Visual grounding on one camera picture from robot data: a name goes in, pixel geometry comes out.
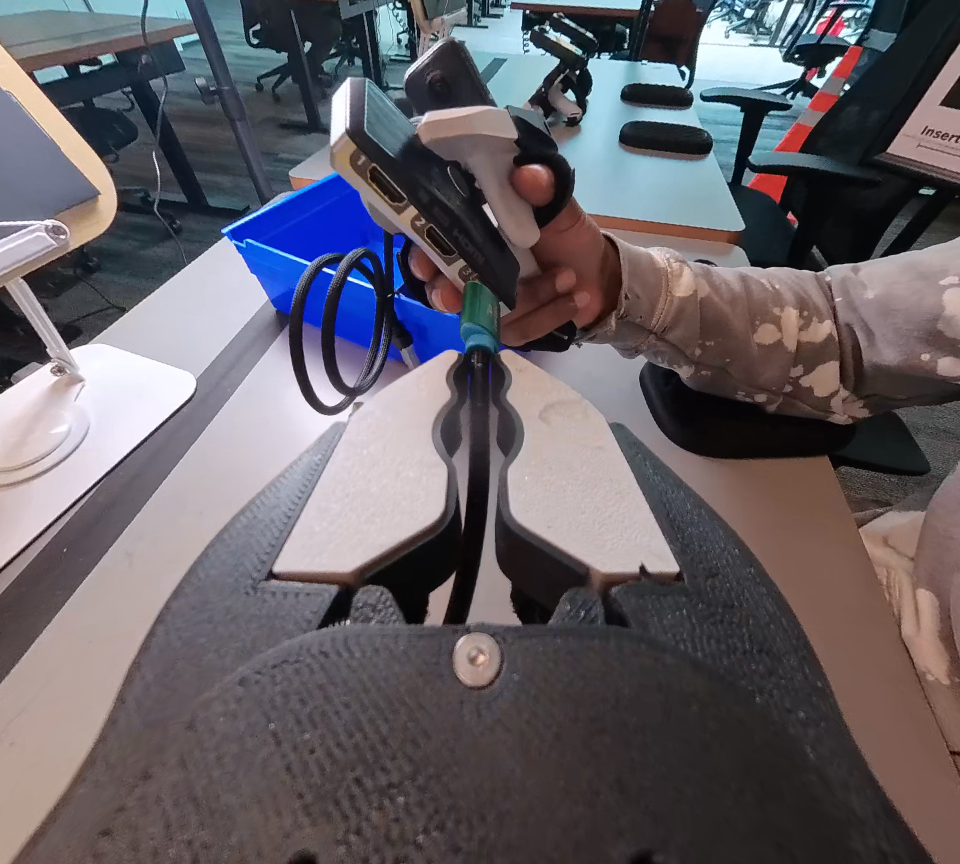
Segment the blue plastic bin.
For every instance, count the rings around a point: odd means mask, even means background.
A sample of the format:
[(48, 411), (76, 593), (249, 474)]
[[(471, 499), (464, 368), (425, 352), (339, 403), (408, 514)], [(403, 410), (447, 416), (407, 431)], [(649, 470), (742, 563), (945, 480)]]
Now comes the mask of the blue plastic bin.
[[(329, 254), (369, 248), (383, 259), (384, 231), (354, 188), (339, 174), (296, 190), (222, 230), (258, 280), (275, 310), (288, 315), (307, 266)], [(446, 351), (462, 353), (459, 318), (436, 312), (406, 294), (400, 264), (393, 265), (395, 313), (409, 331), (414, 354), (426, 362)]]

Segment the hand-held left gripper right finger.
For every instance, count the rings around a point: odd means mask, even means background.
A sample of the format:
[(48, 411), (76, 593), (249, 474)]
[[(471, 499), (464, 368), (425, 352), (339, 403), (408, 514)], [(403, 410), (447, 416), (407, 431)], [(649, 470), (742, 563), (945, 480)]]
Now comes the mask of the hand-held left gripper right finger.
[(495, 376), (490, 619), (516, 603), (549, 618), (571, 589), (604, 597), (682, 570), (620, 437), (593, 402), (549, 370), (505, 352)]

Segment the black wrist rest pad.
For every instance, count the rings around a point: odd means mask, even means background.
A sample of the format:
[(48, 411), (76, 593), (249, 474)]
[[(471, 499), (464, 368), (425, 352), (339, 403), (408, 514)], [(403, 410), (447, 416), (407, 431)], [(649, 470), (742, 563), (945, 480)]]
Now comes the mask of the black wrist rest pad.
[(624, 85), (620, 92), (620, 100), (644, 109), (685, 111), (693, 106), (693, 95), (688, 88), (644, 82), (631, 82)]
[(633, 120), (619, 130), (624, 147), (658, 154), (703, 158), (714, 150), (714, 138), (700, 126)]
[(724, 460), (826, 457), (832, 466), (921, 477), (930, 462), (894, 412), (854, 424), (771, 414), (750, 404), (691, 389), (678, 373), (645, 363), (639, 385), (654, 423), (679, 448)]

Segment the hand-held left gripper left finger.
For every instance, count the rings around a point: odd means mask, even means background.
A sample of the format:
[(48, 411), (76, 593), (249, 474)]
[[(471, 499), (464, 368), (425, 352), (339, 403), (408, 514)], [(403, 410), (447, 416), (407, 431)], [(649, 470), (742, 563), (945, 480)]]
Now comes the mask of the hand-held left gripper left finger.
[(464, 554), (455, 456), (463, 354), (447, 350), (364, 401), (332, 450), (271, 565), (283, 584), (390, 593), (409, 623)]

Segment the black mesh office chair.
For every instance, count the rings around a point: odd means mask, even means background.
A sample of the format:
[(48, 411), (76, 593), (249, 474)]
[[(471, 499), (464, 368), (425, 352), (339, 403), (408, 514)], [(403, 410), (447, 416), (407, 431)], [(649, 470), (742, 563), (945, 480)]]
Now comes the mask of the black mesh office chair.
[(946, 61), (934, 34), (905, 31), (812, 128), (799, 151), (761, 151), (767, 114), (785, 111), (776, 95), (716, 87), (707, 103), (743, 115), (728, 188), (743, 220), (739, 247), (759, 268), (825, 266), (871, 258), (897, 216), (919, 194), (915, 176), (883, 169), (874, 158), (895, 117), (923, 94), (921, 80)]

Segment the person's patterned clothing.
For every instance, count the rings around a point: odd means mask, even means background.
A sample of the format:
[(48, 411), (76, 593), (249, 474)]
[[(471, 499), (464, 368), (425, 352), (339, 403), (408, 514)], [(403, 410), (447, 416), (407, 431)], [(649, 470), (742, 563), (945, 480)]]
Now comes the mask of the person's patterned clothing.
[(900, 639), (959, 766), (959, 469), (920, 509), (889, 509), (859, 530)]

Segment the silver black HDMI switch box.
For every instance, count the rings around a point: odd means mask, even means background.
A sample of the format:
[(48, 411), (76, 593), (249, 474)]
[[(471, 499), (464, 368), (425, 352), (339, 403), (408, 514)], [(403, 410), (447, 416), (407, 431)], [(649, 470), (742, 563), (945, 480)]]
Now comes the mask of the silver black HDMI switch box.
[(466, 165), (438, 155), (371, 80), (348, 78), (330, 114), (330, 163), (390, 235), (408, 238), (458, 288), (480, 282), (516, 305), (521, 264)]

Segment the person's right hand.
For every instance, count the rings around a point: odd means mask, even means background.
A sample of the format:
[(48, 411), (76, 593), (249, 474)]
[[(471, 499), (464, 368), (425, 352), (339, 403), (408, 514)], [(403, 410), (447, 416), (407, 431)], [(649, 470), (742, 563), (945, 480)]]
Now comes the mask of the person's right hand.
[[(541, 164), (514, 168), (510, 183), (534, 209), (554, 198), (552, 171)], [(594, 219), (570, 198), (539, 233), (533, 247), (538, 274), (518, 282), (515, 307), (501, 318), (501, 344), (521, 349), (573, 322), (588, 329), (618, 309), (622, 274), (617, 248)], [(430, 306), (459, 313), (462, 293), (419, 247), (409, 254), (412, 275), (424, 282)]]

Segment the dark light stand pole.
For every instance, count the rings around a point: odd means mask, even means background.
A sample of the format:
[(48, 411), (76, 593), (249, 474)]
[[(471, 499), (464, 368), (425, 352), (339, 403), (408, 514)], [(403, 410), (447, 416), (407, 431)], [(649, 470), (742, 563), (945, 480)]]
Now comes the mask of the dark light stand pole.
[(247, 175), (262, 206), (275, 197), (263, 154), (235, 84), (206, 0), (184, 0), (214, 79), (215, 94), (231, 128)]

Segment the white instruction sign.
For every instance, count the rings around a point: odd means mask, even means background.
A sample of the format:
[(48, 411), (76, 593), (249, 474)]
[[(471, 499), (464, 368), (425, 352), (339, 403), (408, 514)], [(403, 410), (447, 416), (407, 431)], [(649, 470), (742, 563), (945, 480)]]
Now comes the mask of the white instruction sign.
[(959, 185), (959, 49), (873, 162), (930, 182)]

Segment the orange traffic cone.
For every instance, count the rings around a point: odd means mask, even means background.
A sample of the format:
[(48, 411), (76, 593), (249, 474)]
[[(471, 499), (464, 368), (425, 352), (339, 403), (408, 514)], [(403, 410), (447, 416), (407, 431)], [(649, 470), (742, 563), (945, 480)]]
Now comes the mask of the orange traffic cone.
[[(863, 51), (862, 46), (853, 46), (846, 51), (821, 84), (805, 110), (776, 145), (774, 148), (776, 153), (793, 154), (801, 150), (811, 131), (844, 93)], [(783, 174), (758, 173), (753, 176), (748, 187), (778, 202), (786, 187), (786, 176)]]

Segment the person's right forearm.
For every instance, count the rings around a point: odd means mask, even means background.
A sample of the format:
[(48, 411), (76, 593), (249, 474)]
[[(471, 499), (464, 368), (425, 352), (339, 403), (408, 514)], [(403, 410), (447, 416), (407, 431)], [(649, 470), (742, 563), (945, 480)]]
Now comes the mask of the person's right forearm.
[(619, 253), (616, 308), (582, 340), (760, 410), (851, 425), (959, 398), (959, 241), (828, 267), (724, 268)]

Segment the grey desk with wooden edge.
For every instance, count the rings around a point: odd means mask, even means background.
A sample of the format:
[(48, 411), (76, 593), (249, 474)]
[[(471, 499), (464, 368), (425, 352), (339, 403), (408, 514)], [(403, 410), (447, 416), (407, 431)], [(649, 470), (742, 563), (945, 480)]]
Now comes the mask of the grey desk with wooden edge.
[[(491, 70), (488, 91), (498, 106), (526, 105), (533, 92), (555, 64), (544, 54), (494, 54), (469, 52), (478, 70)], [(744, 222), (713, 152), (705, 156), (661, 154), (629, 148), (619, 140), (623, 126), (631, 121), (663, 122), (702, 129), (695, 111), (642, 108), (621, 100), (624, 86), (633, 83), (679, 86), (676, 71), (664, 64), (610, 60), (594, 57), (588, 64), (593, 86), (586, 114), (578, 126), (551, 126), (559, 153), (575, 171), (575, 197), (582, 209), (603, 228), (664, 237), (702, 239), (737, 244)], [(479, 132), (468, 128), (467, 117), (428, 118), (437, 132), (446, 129), (467, 132), (463, 141), (437, 140), (448, 158), (466, 159), (467, 145), (481, 145), (478, 171), (474, 156), (465, 163), (476, 174), (481, 188), (496, 169), (506, 172), (508, 156), (517, 148), (504, 140), (481, 141)], [(327, 144), (289, 172), (294, 188), (311, 185), (334, 169)]]

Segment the white metal board stand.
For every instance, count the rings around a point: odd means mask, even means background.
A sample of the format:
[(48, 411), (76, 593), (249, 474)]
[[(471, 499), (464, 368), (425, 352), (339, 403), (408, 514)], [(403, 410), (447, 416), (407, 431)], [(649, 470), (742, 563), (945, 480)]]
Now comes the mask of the white metal board stand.
[(46, 474), (89, 487), (190, 402), (194, 374), (102, 343), (71, 349), (26, 275), (68, 249), (56, 220), (1, 224), (2, 289), (20, 309), (47, 363), (2, 393), (1, 484)]

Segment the black spare gripper device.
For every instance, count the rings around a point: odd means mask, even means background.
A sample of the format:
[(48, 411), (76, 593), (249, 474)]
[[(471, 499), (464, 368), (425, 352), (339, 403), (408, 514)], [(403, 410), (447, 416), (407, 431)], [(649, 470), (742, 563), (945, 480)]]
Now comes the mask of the black spare gripper device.
[(565, 126), (578, 127), (586, 115), (594, 87), (589, 63), (598, 54), (598, 40), (592, 32), (560, 13), (552, 14), (547, 23), (535, 26), (529, 37), (535, 48), (552, 56), (556, 63), (525, 107), (539, 113), (547, 122), (562, 120)]

